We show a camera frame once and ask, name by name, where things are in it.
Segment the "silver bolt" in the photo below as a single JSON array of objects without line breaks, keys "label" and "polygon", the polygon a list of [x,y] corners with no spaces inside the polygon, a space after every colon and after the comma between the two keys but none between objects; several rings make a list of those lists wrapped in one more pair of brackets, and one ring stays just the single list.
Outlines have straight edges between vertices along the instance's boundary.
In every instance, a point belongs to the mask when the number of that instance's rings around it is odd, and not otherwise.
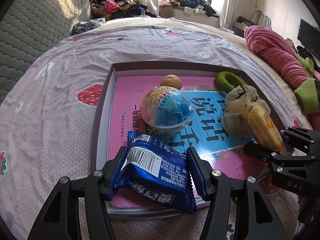
[{"label": "silver bolt", "polygon": [[214,171],[212,172],[212,175],[213,175],[213,176],[216,176],[216,177],[219,177],[219,176],[221,175],[221,171],[214,170]]},{"label": "silver bolt", "polygon": [[103,174],[103,172],[100,171],[100,170],[97,170],[97,171],[95,171],[95,172],[93,173],[93,175],[96,176],[96,177],[100,177],[102,174]]},{"label": "silver bolt", "polygon": [[62,178],[60,179],[60,182],[61,182],[62,184],[67,183],[67,182],[68,182],[68,177],[62,177]]},{"label": "silver bolt", "polygon": [[247,180],[250,182],[250,183],[255,183],[256,182],[256,179],[252,176],[248,177]]}]

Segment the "yellow snack package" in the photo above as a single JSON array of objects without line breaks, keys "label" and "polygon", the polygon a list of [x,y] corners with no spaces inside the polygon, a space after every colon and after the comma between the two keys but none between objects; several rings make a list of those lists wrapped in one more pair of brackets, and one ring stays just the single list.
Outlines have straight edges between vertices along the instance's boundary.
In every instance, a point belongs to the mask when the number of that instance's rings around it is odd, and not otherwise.
[{"label": "yellow snack package", "polygon": [[246,119],[259,144],[284,154],[284,142],[265,109],[257,102],[246,104]]}]

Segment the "quilted headboard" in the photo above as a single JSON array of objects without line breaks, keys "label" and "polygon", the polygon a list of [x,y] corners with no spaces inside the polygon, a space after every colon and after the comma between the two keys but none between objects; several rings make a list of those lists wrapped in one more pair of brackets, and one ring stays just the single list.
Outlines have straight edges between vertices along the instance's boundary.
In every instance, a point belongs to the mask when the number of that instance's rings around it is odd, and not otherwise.
[{"label": "quilted headboard", "polygon": [[15,0],[0,22],[0,104],[38,57],[89,18],[89,0]]}]

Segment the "green fuzzy ring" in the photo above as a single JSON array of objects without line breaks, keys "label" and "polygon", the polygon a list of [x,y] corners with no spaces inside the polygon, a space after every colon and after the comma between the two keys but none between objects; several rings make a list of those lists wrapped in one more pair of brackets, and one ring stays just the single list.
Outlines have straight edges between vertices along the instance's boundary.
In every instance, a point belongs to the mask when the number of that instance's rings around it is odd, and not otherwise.
[{"label": "green fuzzy ring", "polygon": [[225,93],[230,93],[237,86],[243,86],[244,83],[236,75],[228,72],[219,72],[216,78],[216,84],[219,90]]}]

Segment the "book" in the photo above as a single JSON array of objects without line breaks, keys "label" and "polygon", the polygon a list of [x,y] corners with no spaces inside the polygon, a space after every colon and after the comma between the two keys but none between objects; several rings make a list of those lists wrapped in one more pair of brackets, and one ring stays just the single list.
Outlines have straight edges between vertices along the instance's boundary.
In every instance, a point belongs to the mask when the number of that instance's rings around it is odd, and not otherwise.
[{"label": "book", "polygon": [[[159,86],[164,76],[119,77],[114,93],[108,143],[108,160],[116,156],[121,146],[127,146],[130,130],[151,132],[152,128],[139,118],[138,111],[144,95]],[[203,160],[213,169],[235,179],[259,174],[267,165],[243,151],[248,139],[235,138],[223,128],[224,98],[226,94],[217,91],[214,77],[180,76],[181,91],[193,102],[195,113],[187,127],[179,134],[164,138],[168,145],[183,152],[193,146]],[[113,207],[151,207],[155,203],[127,189],[119,189],[111,202]]]}]

